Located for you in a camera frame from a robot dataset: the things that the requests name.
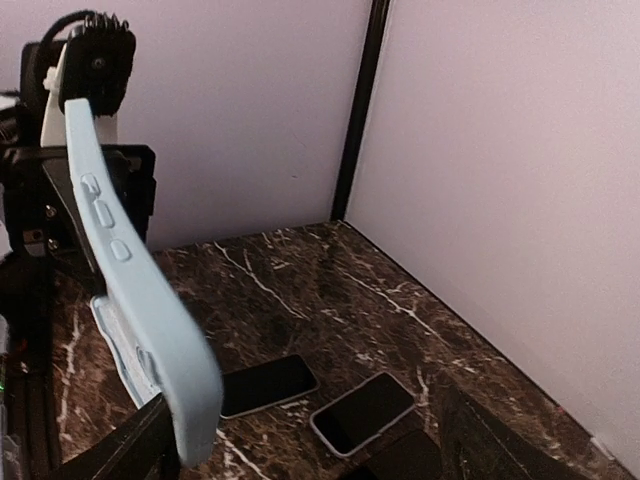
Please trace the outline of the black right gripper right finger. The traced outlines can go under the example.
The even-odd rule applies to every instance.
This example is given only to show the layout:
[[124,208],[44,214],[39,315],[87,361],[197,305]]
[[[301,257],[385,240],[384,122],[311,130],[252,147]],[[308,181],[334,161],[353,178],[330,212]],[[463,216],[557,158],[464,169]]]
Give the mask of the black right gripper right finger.
[[550,461],[461,390],[446,374],[435,377],[445,479],[553,479]]

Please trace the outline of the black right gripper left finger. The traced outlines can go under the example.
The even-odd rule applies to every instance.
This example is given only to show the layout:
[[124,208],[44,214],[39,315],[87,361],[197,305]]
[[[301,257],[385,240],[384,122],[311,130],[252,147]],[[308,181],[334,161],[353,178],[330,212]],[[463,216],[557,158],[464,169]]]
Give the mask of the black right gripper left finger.
[[49,475],[51,479],[177,479],[180,460],[168,404],[161,394],[101,442]]

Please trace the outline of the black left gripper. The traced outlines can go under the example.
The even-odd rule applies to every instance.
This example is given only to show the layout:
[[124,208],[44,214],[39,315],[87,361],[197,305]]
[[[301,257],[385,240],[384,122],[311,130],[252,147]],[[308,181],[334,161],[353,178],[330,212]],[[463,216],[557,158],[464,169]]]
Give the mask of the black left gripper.
[[[147,145],[103,148],[111,182],[142,240],[154,212],[156,155]],[[78,279],[93,294],[106,284],[81,222],[64,147],[13,147],[1,158],[4,213],[10,244]]]

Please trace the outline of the light blue phone case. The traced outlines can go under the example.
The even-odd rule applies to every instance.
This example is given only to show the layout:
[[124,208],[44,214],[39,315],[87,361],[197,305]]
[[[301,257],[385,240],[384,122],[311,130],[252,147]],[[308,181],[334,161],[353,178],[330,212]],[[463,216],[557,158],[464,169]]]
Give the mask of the light blue phone case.
[[125,212],[106,166],[86,99],[65,104],[75,203],[106,283],[91,301],[121,381],[136,406],[161,394],[186,467],[211,456],[223,403],[220,367]]

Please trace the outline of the lilac phone case with ring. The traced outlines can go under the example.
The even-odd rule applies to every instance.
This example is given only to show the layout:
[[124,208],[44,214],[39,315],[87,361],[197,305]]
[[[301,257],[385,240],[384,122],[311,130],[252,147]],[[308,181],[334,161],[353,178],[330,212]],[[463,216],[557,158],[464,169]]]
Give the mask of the lilac phone case with ring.
[[364,448],[415,407],[415,399],[392,374],[380,372],[329,402],[309,419],[321,442],[337,457]]

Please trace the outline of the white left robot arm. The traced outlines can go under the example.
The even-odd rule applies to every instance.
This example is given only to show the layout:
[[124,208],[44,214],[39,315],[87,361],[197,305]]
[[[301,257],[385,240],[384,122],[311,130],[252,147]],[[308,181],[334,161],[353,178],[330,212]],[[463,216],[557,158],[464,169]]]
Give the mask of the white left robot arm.
[[67,149],[53,136],[68,100],[85,98],[98,120],[115,118],[136,38],[108,13],[61,17],[24,47],[17,103],[1,115],[1,475],[5,479],[174,479],[168,417],[151,405],[71,461],[60,456],[53,388],[57,272],[106,285],[72,192]]

